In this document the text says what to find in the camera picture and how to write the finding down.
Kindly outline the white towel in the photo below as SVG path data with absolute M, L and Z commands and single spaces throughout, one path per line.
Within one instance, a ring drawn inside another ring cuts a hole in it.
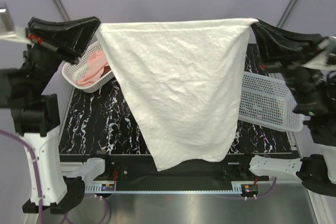
M 96 37 L 156 169 L 221 161 L 235 138 L 254 18 L 103 23 Z

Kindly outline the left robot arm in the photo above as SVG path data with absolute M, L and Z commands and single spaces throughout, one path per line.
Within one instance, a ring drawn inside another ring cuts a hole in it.
M 62 62 L 77 64 L 100 25 L 96 17 L 69 22 L 32 18 L 22 32 L 27 48 L 18 69 L 1 70 L 1 108 L 10 109 L 14 140 L 26 150 L 31 196 L 23 212 L 65 214 L 85 194 L 85 179 L 61 173 L 58 139 L 60 115 L 55 94 L 44 89 Z

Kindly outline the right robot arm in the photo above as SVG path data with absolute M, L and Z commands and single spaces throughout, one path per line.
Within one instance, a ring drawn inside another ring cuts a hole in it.
M 319 195 L 335 196 L 335 36 L 300 34 L 262 20 L 251 25 L 260 68 L 282 75 L 296 101 L 295 114 L 308 116 L 303 124 L 321 154 L 285 160 L 252 154 L 238 167 L 239 176 L 289 176 Z

